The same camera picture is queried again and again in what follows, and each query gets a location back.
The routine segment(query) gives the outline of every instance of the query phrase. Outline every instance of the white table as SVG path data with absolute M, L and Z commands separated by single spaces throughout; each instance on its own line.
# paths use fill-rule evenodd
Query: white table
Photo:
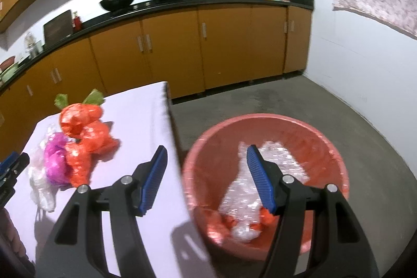
M 100 161 L 91 176 L 91 188 L 102 188 L 136 166 L 149 161 L 159 145 L 168 150 L 168 165 L 153 208 L 137 218 L 149 260 L 158 278 L 212 278 L 216 275 L 184 201 L 180 167 L 170 123 L 167 83 L 155 83 L 111 95 L 103 104 L 103 122 L 114 122 L 111 135 L 121 140 L 113 159 Z M 24 148 L 29 153 L 45 135 L 48 125 L 58 124 L 58 114 L 41 120 Z M 74 193 L 58 191 L 56 209 L 36 220 L 37 206 L 30 199 L 27 171 L 15 185 L 16 193 L 6 205 L 27 255 L 36 262 L 51 229 Z M 109 271 L 120 275 L 111 236 L 110 215 L 103 213 L 103 237 Z

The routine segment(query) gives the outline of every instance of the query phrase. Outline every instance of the plastic bag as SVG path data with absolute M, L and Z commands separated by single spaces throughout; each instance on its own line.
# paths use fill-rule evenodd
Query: plastic bag
M 55 190 L 53 184 L 48 179 L 48 170 L 45 166 L 45 151 L 47 160 L 51 161 L 50 155 L 54 154 L 56 149 L 51 142 L 62 144 L 64 141 L 62 133 L 55 124 L 48 126 L 45 137 L 40 141 L 39 145 L 30 151 L 30 162 L 28 165 L 28 176 L 30 186 L 32 187 L 31 199 L 39 208 L 52 212 L 56 207 Z
M 231 229 L 232 237 L 243 243 L 260 235 L 261 224 L 274 221 L 274 216 L 266 209 L 261 209 L 261 199 L 246 161 L 247 149 L 248 145 L 239 143 L 239 172 L 218 208 L 225 215 L 224 222 Z M 279 142 L 267 141 L 259 148 L 259 152 L 266 161 L 276 163 L 283 174 L 290 174 L 302 183 L 309 180 L 304 169 Z
M 65 160 L 65 144 L 68 137 L 62 132 L 56 132 L 49 138 L 43 152 L 43 160 L 48 180 L 55 185 L 69 183 L 70 168 Z
M 102 93 L 91 91 L 84 103 L 68 105 L 66 95 L 57 95 L 57 107 L 62 107 L 59 122 L 62 131 L 69 137 L 79 139 L 77 143 L 66 143 L 65 158 L 71 167 L 70 183 L 75 188 L 90 181 L 92 154 L 103 155 L 116 150 L 120 141 L 110 136 L 109 127 L 99 119 L 103 109 L 99 105 L 104 101 Z

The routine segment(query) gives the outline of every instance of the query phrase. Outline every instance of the bowl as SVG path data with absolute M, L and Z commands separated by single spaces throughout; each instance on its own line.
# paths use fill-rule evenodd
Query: bowl
M 305 122 L 276 114 L 248 114 L 221 122 L 204 132 L 191 147 L 183 168 L 186 202 L 203 237 L 226 252 L 243 259 L 265 260 L 278 217 L 259 237 L 240 243 L 222 223 L 218 207 L 238 173 L 238 145 L 279 141 L 309 176 L 308 186 L 336 184 L 349 197 L 345 164 L 333 144 Z M 301 253 L 311 245 L 313 212 L 306 211 Z
M 14 63 L 13 65 L 9 66 L 6 70 L 3 71 L 3 73 L 0 75 L 0 79 L 5 83 L 10 78 L 12 78 L 13 74 L 18 69 L 19 64 Z
M 7 68 L 9 68 L 11 65 L 13 65 L 14 62 L 15 62 L 15 56 L 7 58 L 5 61 L 3 61 L 0 64 L 0 70 L 5 71 Z
M 115 12 L 128 7 L 133 0 L 102 0 L 100 5 L 107 11 Z

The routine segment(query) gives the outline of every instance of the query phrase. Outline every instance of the bubble wrap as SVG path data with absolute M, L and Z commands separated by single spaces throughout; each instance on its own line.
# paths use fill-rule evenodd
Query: bubble wrap
M 237 225 L 231 230 L 232 237 L 247 243 L 259 236 L 258 230 L 250 228 L 252 223 L 259 223 L 259 209 L 262 206 L 254 180 L 246 162 L 248 145 L 239 143 L 239 172 L 236 179 L 230 184 L 218 211 L 230 215 L 237 220 Z M 283 174 L 290 174 L 300 182 L 309 180 L 307 173 L 292 154 L 279 142 L 267 141 L 259 149 L 263 159 L 276 163 Z

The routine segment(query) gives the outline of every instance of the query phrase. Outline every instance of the cabinet handle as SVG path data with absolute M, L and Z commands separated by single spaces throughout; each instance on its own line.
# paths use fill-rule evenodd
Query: cabinet handle
M 139 50 L 143 53 L 143 44 L 142 44 L 141 36 L 138 36 L 138 45 L 139 45 Z
M 55 79 L 55 75 L 53 74 L 53 71 L 51 71 L 51 78 L 52 78 L 52 80 L 53 80 L 53 83 L 54 83 L 54 84 L 56 84 L 56 83 L 57 83 L 57 81 L 56 81 L 56 79 Z
M 207 38 L 207 25 L 205 22 L 202 23 L 201 29 L 203 31 L 203 38 Z
M 29 86 L 29 85 L 26 85 L 26 88 L 28 89 L 29 95 L 30 95 L 30 96 L 32 96 L 32 95 L 33 95 L 33 92 L 32 92 L 32 90 L 30 89 L 30 86 Z
M 148 43 L 149 52 L 152 52 L 152 42 L 151 42 L 151 37 L 149 36 L 149 34 L 146 35 L 146 42 Z
M 59 74 L 59 71 L 57 68 L 55 68 L 55 73 L 56 73 L 56 77 L 58 78 L 58 82 L 62 81 L 61 74 Z

